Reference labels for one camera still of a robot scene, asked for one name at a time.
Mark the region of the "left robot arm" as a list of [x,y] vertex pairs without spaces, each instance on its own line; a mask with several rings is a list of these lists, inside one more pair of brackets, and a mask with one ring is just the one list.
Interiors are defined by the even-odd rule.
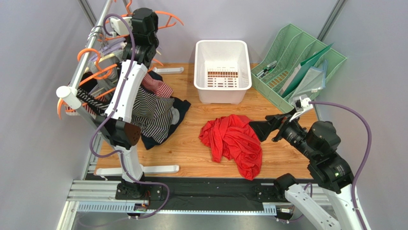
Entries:
[[132,110],[142,79],[147,74],[159,40],[158,16],[148,8],[140,8],[133,12],[128,44],[124,48],[121,72],[112,97],[106,110],[110,116],[104,124],[104,135],[109,139],[111,147],[118,154],[121,163],[122,180],[117,186],[116,199],[142,199],[146,196],[145,186],[137,183],[144,177],[143,166],[140,165],[136,144],[140,139],[141,130],[133,125]]

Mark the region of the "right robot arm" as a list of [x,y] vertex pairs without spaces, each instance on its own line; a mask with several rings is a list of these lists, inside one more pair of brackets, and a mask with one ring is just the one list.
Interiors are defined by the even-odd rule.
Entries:
[[336,152],[341,139],[329,121],[317,121],[309,130],[302,128],[290,114],[269,115],[265,121],[251,121],[260,141],[272,131],[277,142],[286,140],[308,160],[310,175],[327,196],[337,218],[333,218],[308,194],[289,173],[273,182],[276,199],[292,203],[318,230],[368,230],[365,214],[358,208],[359,200],[353,187],[356,175],[349,164]]

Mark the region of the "red tank top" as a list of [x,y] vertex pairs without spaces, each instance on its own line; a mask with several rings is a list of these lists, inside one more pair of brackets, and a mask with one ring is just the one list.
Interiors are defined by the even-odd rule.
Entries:
[[246,115],[228,115],[207,121],[201,128],[199,139],[211,149],[212,161],[222,158],[233,160],[239,174],[253,180],[261,172],[261,142],[249,126]]

